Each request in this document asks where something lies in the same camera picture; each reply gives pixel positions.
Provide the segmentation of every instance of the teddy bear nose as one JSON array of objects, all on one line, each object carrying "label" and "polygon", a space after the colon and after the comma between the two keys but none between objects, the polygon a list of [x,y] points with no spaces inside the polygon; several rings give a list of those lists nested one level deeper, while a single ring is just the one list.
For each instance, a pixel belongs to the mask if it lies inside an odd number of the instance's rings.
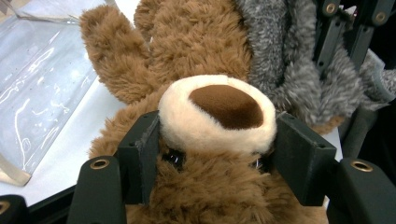
[{"label": "teddy bear nose", "polygon": [[259,104],[250,95],[232,86],[205,86],[192,91],[189,99],[225,129],[257,128],[263,123]]}]

